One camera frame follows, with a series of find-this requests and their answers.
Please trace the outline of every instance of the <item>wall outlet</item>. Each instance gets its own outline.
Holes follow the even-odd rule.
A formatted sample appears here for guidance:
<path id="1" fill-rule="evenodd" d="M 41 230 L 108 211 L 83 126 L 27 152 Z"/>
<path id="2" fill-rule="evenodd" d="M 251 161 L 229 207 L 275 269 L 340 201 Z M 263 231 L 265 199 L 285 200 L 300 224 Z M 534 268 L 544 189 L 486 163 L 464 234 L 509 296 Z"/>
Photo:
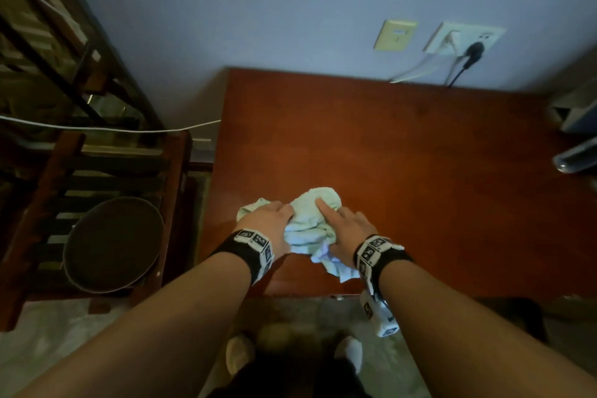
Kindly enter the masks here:
<path id="1" fill-rule="evenodd" d="M 418 22 L 396 21 L 388 19 L 383 23 L 377 35 L 373 49 L 377 50 L 403 50 L 413 37 Z"/>
<path id="2" fill-rule="evenodd" d="M 482 42 L 487 51 L 506 32 L 506 29 L 487 25 L 443 22 L 431 36 L 423 50 L 429 54 L 454 55 L 452 46 L 446 44 L 446 37 L 452 31 L 459 32 L 457 51 L 460 56 L 464 55 L 469 46 L 477 41 Z"/>

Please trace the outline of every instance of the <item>hand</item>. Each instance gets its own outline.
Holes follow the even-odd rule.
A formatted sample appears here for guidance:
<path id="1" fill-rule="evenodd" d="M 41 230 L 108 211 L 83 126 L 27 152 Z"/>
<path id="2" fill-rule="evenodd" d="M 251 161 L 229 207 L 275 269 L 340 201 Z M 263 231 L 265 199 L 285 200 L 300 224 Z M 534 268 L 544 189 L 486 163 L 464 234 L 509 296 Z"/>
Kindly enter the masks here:
<path id="1" fill-rule="evenodd" d="M 294 216 L 292 206 L 283 205 L 281 201 L 273 201 L 245 215 L 236 223 L 234 231 L 246 228 L 256 229 L 263 233 L 272 244 L 275 261 L 290 253 L 290 246 L 284 240 L 284 229 L 292 216 Z"/>
<path id="2" fill-rule="evenodd" d="M 354 251 L 369 236 L 377 234 L 377 228 L 371 225 L 362 212 L 354 214 L 346 206 L 340 207 L 336 212 L 321 198 L 315 199 L 315 205 L 336 232 L 336 244 L 330 246 L 330 253 L 354 269 Z"/>

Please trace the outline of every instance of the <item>slatted wooden seat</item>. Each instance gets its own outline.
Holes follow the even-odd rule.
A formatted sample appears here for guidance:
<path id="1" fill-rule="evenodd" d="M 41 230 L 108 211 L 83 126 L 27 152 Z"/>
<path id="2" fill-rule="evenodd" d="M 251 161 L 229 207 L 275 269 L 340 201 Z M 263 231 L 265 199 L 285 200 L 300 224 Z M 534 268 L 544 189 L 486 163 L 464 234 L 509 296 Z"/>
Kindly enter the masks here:
<path id="1" fill-rule="evenodd" d="M 84 141 L 82 133 L 61 135 L 0 264 L 0 331 L 14 328 L 27 299 L 92 296 L 70 284 L 62 268 L 62 251 L 81 213 L 110 198 L 146 199 L 160 210 L 164 234 L 158 260 L 145 277 L 108 296 L 128 296 L 135 305 L 160 289 L 165 275 L 169 275 L 169 263 L 180 264 L 180 259 L 173 259 L 172 243 L 180 226 L 175 221 L 183 200 L 180 197 L 185 187 L 189 188 L 189 133 L 166 137 L 162 153 L 157 156 L 84 155 Z"/>

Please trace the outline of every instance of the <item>person's right arm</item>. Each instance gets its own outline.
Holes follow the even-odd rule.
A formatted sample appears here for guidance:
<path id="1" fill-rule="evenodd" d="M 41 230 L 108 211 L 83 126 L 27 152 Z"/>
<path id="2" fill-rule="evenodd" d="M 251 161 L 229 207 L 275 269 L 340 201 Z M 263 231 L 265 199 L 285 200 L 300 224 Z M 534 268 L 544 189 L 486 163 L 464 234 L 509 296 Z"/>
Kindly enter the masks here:
<path id="1" fill-rule="evenodd" d="M 331 253 L 354 268 L 377 230 L 362 213 L 317 207 L 336 231 Z M 379 289 L 435 397 L 597 396 L 588 373 L 410 261 L 385 266 Z"/>

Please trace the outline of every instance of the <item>white power socket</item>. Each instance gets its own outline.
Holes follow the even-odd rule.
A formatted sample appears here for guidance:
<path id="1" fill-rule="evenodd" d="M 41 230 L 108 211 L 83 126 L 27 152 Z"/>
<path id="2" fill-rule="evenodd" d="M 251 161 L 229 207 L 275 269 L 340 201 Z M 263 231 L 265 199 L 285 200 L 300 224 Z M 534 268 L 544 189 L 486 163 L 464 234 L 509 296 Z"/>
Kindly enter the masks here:
<path id="1" fill-rule="evenodd" d="M 500 39 L 506 29 L 487 25 L 443 22 L 431 36 L 423 50 L 429 54 L 454 55 L 454 48 L 448 44 L 448 34 L 450 32 L 458 32 L 456 50 L 460 56 L 464 55 L 469 46 L 477 41 L 482 42 L 487 51 Z"/>

